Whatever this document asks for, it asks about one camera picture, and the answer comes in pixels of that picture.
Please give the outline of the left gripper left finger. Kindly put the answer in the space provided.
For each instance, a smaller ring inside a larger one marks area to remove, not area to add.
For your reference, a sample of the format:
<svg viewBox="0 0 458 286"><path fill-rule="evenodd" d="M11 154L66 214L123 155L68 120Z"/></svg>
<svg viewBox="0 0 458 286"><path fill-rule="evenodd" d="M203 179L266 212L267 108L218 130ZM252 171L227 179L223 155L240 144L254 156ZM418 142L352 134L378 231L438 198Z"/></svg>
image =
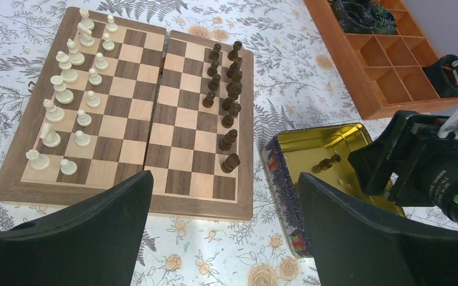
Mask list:
<svg viewBox="0 0 458 286"><path fill-rule="evenodd" d="M154 179L141 171L86 200L0 231L0 285L129 285Z"/></svg>

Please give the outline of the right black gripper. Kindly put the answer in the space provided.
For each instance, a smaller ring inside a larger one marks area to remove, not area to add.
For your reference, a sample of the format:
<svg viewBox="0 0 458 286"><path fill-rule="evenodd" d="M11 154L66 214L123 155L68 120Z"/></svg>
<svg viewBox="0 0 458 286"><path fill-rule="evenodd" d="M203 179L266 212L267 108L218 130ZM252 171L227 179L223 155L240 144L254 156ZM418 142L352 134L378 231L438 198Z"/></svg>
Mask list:
<svg viewBox="0 0 458 286"><path fill-rule="evenodd" d="M377 139L348 156L362 192L398 206L437 206L458 223L458 125L440 137L447 119L396 112Z"/></svg>

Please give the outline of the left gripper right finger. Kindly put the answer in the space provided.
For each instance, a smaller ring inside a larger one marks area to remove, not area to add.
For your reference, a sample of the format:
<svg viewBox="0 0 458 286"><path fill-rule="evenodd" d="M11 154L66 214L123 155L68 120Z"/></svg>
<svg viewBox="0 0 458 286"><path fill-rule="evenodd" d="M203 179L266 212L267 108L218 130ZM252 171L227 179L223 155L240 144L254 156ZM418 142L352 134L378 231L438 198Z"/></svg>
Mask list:
<svg viewBox="0 0 458 286"><path fill-rule="evenodd" d="M298 191L322 285L458 285L458 231L397 216L310 173Z"/></svg>

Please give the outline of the yellow tin box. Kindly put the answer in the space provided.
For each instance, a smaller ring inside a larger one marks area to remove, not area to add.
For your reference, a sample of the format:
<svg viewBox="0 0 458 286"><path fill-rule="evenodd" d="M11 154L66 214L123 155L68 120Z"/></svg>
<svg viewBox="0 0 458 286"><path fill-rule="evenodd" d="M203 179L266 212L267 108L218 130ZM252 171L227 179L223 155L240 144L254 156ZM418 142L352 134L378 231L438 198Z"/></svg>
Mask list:
<svg viewBox="0 0 458 286"><path fill-rule="evenodd" d="M381 195L365 195L359 187L348 155L371 142L365 126L348 123L281 132L264 145L261 150L264 170L294 256L312 257L297 191L302 172L395 215L405 215L402 207Z"/></svg>

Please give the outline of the dark chess piece twelve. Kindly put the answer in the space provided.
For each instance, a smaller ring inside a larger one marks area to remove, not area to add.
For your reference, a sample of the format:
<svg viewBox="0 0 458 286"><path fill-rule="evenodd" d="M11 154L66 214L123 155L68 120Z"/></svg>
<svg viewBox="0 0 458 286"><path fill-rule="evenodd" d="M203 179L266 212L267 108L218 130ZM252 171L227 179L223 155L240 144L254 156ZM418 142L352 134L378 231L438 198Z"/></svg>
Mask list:
<svg viewBox="0 0 458 286"><path fill-rule="evenodd" d="M221 170L224 173L231 173L241 163L239 156L236 153L231 153L222 163Z"/></svg>

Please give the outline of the dark chess piece eleven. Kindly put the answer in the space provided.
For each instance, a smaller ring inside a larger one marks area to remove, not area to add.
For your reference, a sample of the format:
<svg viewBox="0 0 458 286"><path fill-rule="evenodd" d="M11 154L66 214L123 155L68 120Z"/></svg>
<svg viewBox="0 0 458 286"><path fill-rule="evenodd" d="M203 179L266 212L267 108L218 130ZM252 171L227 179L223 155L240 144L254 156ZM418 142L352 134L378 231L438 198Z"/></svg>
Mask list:
<svg viewBox="0 0 458 286"><path fill-rule="evenodd" d="M236 129L229 130L219 141L218 148L221 151L230 151L233 144L236 142L238 131Z"/></svg>

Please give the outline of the dark chess piece ten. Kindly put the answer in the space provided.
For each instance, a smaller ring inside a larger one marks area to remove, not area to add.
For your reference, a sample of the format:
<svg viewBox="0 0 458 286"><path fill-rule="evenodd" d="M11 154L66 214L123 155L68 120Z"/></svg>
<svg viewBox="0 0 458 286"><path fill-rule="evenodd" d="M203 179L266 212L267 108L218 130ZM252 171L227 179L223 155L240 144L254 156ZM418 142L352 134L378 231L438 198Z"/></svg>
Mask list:
<svg viewBox="0 0 458 286"><path fill-rule="evenodd" d="M237 102L232 102L229 106L228 114L221 120L221 124L225 128L230 128L234 124L234 119L238 116L242 107Z"/></svg>

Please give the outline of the dark chess piece nine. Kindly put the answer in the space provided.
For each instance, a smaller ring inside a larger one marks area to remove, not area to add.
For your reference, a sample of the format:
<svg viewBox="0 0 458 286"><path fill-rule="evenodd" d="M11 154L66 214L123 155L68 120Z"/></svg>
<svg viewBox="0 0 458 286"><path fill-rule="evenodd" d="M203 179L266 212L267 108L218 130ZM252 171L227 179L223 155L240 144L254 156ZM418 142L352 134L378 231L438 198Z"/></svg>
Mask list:
<svg viewBox="0 0 458 286"><path fill-rule="evenodd" d="M222 109L225 111L229 111L232 103L236 100L238 100L239 94L235 92L228 93L228 96L226 97L225 100L222 102Z"/></svg>

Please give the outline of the dark chess piece six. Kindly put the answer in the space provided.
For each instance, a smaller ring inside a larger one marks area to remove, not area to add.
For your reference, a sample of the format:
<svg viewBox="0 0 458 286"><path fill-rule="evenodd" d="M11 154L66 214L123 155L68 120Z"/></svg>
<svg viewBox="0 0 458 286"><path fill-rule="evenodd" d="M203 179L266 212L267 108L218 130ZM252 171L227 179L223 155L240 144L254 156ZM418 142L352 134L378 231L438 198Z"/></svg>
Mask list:
<svg viewBox="0 0 458 286"><path fill-rule="evenodd" d="M219 89L220 80L221 76L218 73L214 74L208 83L208 89L210 91L216 92Z"/></svg>

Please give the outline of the dark chess piece five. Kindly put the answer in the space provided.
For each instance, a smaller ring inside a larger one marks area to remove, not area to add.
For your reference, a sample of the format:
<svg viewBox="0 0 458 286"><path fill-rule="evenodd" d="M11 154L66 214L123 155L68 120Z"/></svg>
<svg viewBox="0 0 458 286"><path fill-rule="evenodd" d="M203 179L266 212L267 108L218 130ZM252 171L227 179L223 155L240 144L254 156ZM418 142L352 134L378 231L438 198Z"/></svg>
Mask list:
<svg viewBox="0 0 458 286"><path fill-rule="evenodd" d="M236 97L240 95L242 92L242 79L243 73L242 71L237 71L231 78L231 82L227 85L226 90L228 92L228 97Z"/></svg>

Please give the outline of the dark chess piece three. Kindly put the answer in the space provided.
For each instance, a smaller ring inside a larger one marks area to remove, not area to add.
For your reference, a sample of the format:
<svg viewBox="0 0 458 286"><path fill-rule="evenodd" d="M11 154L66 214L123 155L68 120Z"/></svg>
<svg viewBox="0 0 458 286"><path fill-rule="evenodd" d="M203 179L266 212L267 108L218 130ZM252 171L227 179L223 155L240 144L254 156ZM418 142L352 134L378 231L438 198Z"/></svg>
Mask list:
<svg viewBox="0 0 458 286"><path fill-rule="evenodd" d="M216 74L218 74L218 67L219 67L219 61L218 60L212 60L209 68L207 69L207 75L209 77L213 77Z"/></svg>

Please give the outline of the dark chess piece two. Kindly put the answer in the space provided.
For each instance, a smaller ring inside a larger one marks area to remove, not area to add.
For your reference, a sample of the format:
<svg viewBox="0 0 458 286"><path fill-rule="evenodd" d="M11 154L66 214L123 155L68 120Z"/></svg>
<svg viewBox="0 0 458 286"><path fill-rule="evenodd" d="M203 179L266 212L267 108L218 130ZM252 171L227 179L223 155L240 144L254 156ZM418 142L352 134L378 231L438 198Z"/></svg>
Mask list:
<svg viewBox="0 0 458 286"><path fill-rule="evenodd" d="M219 60L220 52L221 52L221 44L220 43L216 43L213 46L213 49L211 50L211 52L209 53L209 59L212 60L212 61L213 60Z"/></svg>

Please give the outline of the dark chess piece one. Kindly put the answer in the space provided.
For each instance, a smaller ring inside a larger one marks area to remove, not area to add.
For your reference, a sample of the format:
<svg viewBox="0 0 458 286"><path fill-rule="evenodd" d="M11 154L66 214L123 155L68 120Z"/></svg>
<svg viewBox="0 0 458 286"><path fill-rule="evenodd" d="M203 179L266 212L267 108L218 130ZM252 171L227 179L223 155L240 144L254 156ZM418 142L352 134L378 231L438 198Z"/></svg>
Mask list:
<svg viewBox="0 0 458 286"><path fill-rule="evenodd" d="M233 43L233 49L228 53L227 58L230 61L236 61L239 57L239 51L242 49L243 44L240 41Z"/></svg>

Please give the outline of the dark chess piece seven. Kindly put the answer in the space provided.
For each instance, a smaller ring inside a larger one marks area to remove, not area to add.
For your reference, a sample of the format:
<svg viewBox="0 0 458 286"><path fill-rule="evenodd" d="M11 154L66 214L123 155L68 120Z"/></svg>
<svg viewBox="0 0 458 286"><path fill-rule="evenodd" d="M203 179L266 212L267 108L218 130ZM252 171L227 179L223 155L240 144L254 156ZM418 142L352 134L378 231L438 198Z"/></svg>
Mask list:
<svg viewBox="0 0 458 286"><path fill-rule="evenodd" d="M206 108L210 108L214 104L214 99L215 99L215 91L209 91L205 98L202 101L202 105Z"/></svg>

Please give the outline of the dark chess piece four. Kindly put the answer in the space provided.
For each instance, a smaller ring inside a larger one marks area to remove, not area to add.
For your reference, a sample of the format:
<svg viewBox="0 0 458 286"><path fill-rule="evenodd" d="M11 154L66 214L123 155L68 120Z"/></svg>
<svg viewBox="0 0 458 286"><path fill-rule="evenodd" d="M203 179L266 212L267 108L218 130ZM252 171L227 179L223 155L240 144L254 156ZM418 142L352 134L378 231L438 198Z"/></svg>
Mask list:
<svg viewBox="0 0 458 286"><path fill-rule="evenodd" d="M230 65L230 67L228 68L227 72L226 72L226 75L228 78L232 78L236 72L238 72L241 68L241 65L242 65L242 57L237 57L233 63Z"/></svg>

